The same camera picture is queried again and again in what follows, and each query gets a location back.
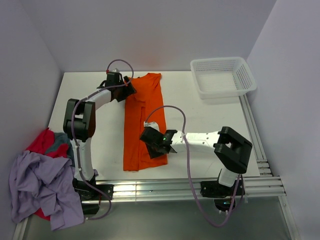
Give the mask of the orange t shirt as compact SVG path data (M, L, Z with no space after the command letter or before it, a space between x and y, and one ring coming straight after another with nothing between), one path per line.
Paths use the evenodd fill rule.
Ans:
M162 75L148 73L134 78L136 93L125 100L123 170L134 171L160 167L168 164L166 155L150 158L147 146L140 140L144 122L153 110L164 105L161 89Z

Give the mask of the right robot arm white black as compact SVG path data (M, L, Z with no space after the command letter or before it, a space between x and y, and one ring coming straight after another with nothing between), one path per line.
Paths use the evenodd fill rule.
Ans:
M234 129L223 126L220 131L183 133L169 129L164 134L147 126L139 138L145 143L150 158L184 151L217 156L223 165L216 183L217 191L229 194L239 175L247 172L253 145Z

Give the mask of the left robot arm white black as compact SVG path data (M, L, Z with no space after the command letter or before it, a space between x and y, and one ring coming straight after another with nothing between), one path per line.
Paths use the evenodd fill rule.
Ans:
M74 178L78 181L89 182L96 175L91 154L91 141L96 131L96 111L113 100L122 102L135 94L137 91L132 80L132 76L123 76L120 72L109 71L96 91L83 99L71 98L67 101L63 131L72 144Z

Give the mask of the teal blue t shirt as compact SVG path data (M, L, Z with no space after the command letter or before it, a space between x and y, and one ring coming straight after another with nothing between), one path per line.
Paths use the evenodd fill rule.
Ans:
M53 144L45 151L45 155L52 158L63 157L71 160L71 166L75 167L73 146L64 132L55 132Z

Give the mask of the white perforated plastic basket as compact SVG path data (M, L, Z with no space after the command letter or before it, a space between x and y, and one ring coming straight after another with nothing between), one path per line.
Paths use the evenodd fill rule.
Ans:
M257 89L257 83L242 57L195 59L190 62L192 78L205 99L239 97Z

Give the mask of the red t shirt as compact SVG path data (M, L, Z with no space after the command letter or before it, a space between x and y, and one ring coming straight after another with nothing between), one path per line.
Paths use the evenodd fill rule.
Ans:
M54 143L54 132L49 128L43 130L26 148L27 151L45 155L45 151Z

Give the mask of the lavender t shirt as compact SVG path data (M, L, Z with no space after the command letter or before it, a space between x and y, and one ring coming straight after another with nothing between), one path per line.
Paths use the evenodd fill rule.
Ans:
M30 152L19 154L10 170L11 218L16 224L41 209L52 231L84 222L80 196L73 187L69 158Z

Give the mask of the aluminium front rail frame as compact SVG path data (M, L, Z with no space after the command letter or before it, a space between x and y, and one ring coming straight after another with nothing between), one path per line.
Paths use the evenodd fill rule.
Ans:
M246 177L245 195L226 225L210 226L186 179L115 181L111 213L59 231L37 216L16 226L15 240L298 240L278 176Z

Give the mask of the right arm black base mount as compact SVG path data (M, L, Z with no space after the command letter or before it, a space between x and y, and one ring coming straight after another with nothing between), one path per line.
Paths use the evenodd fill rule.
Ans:
M217 180L201 181L200 194L204 198L212 198L215 207L222 212L228 211L231 206L233 194L236 186L234 182L232 187L227 187L218 183Z

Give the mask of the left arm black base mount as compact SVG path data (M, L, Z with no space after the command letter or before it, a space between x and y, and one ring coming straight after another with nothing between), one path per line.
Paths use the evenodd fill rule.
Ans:
M72 181L72 185L74 187L74 190L80 196L81 207L85 217L88 217L89 215L95 215L100 209L102 200L112 200L114 193L113 184L97 184L95 177L89 180L88 183L103 192L106 196L92 189L82 180L77 180L76 178L74 178Z

